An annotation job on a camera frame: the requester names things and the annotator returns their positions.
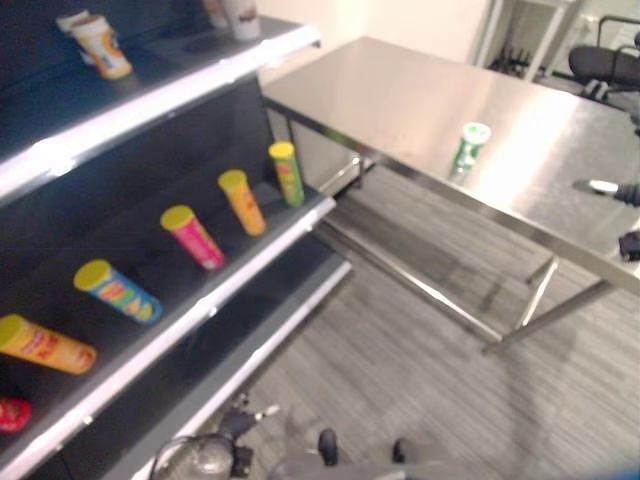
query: snack canister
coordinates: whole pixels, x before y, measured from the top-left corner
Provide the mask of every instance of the snack canister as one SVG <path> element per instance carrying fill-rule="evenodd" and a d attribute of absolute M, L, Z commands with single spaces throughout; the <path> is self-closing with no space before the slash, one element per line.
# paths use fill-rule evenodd
<path fill-rule="evenodd" d="M 462 128 L 462 139 L 453 160 L 457 172 L 471 170 L 476 164 L 482 146 L 491 138 L 491 129 L 484 123 L 471 122 Z"/>
<path fill-rule="evenodd" d="M 249 188 L 247 174 L 242 170 L 227 170 L 218 177 L 218 185 L 227 196 L 245 231 L 253 236 L 262 234 L 267 224 Z"/>
<path fill-rule="evenodd" d="M 290 207 L 299 207 L 304 202 L 304 189 L 295 152 L 293 144 L 289 142 L 276 142 L 269 147 L 269 156 L 278 174 L 282 195 Z"/>
<path fill-rule="evenodd" d="M 16 314 L 0 318 L 0 352 L 76 375 L 97 357 L 95 348 Z"/>
<path fill-rule="evenodd" d="M 104 78 L 117 80 L 133 70 L 118 47 L 115 32 L 102 15 L 89 15 L 78 20 L 71 27 L 71 34 L 91 55 Z"/>
<path fill-rule="evenodd" d="M 224 263 L 222 251 L 190 207 L 176 205 L 169 208 L 160 217 L 160 225 L 182 244 L 202 268 L 214 270 Z"/>
<path fill-rule="evenodd" d="M 160 302 L 103 259 L 91 260 L 76 272 L 73 285 L 138 323 L 155 322 L 162 313 Z"/>
<path fill-rule="evenodd" d="M 0 397 L 0 433 L 19 432 L 31 418 L 31 404 L 20 398 Z"/>

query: black chair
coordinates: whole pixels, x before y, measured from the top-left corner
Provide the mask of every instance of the black chair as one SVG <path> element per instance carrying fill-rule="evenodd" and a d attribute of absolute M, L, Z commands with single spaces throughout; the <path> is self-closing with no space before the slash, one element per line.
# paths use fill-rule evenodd
<path fill-rule="evenodd" d="M 602 26 L 605 22 L 640 25 L 640 20 L 606 15 L 598 23 L 598 43 L 595 47 L 575 47 L 569 53 L 569 67 L 578 81 L 587 85 L 593 80 L 598 84 L 583 95 L 595 99 L 606 99 L 607 93 L 640 91 L 640 58 L 624 53 L 640 51 L 640 32 L 635 36 L 635 45 L 623 45 L 617 50 L 600 46 Z"/>

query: green can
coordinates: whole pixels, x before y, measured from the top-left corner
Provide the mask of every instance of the green can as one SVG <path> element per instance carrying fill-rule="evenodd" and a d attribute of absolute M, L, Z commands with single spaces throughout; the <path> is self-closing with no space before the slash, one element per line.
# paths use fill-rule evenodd
<path fill-rule="evenodd" d="M 276 142 L 269 147 L 269 156 L 278 174 L 285 201 L 290 207 L 299 207 L 304 203 L 304 188 L 295 147 L 289 142 Z"/>
<path fill-rule="evenodd" d="M 453 168 L 457 172 L 471 170 L 482 146 L 491 138 L 491 129 L 484 123 L 471 122 L 462 128 L 462 139 Z"/>

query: shelf edge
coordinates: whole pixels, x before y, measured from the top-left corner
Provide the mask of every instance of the shelf edge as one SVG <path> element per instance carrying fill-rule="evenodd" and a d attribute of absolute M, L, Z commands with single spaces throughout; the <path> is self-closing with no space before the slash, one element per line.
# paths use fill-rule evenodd
<path fill-rule="evenodd" d="M 198 428 L 218 410 L 233 393 L 251 376 L 251 374 L 278 348 L 278 346 L 291 334 L 291 332 L 313 311 L 313 309 L 340 283 L 351 271 L 351 264 L 344 260 L 343 263 L 300 305 L 280 329 L 267 340 L 260 348 L 253 352 L 247 362 L 220 388 L 209 401 L 202 406 L 187 423 L 176 432 L 175 437 L 192 435 Z M 166 461 L 169 452 L 163 459 Z M 152 460 L 149 460 L 131 480 L 147 480 Z"/>
<path fill-rule="evenodd" d="M 304 25 L 34 143 L 0 163 L 0 207 L 90 160 L 92 151 L 320 40 Z"/>
<path fill-rule="evenodd" d="M 287 231 L 264 250 L 256 254 L 222 285 L 198 300 L 170 327 L 114 371 L 91 394 L 62 416 L 49 430 L 34 439 L 29 446 L 0 467 L 0 478 L 18 480 L 28 474 L 52 452 L 59 451 L 64 442 L 83 426 L 93 422 L 93 416 L 122 389 L 137 378 L 160 355 L 173 347 L 193 328 L 214 316 L 218 309 L 243 285 L 264 269 L 271 261 L 293 245 L 299 238 L 335 207 L 332 198 L 324 198 L 313 210 L 293 223 Z"/>

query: chair wheel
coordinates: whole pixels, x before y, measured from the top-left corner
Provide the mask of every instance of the chair wheel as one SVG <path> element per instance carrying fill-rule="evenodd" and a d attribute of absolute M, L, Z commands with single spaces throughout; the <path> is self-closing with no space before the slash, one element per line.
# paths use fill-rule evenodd
<path fill-rule="evenodd" d="M 318 452 L 327 467 L 338 464 L 338 437 L 336 432 L 327 428 L 318 436 Z"/>
<path fill-rule="evenodd" d="M 391 452 L 392 463 L 406 463 L 407 462 L 407 450 L 409 446 L 409 440 L 406 438 L 399 438 L 396 443 L 393 444 L 393 450 Z"/>

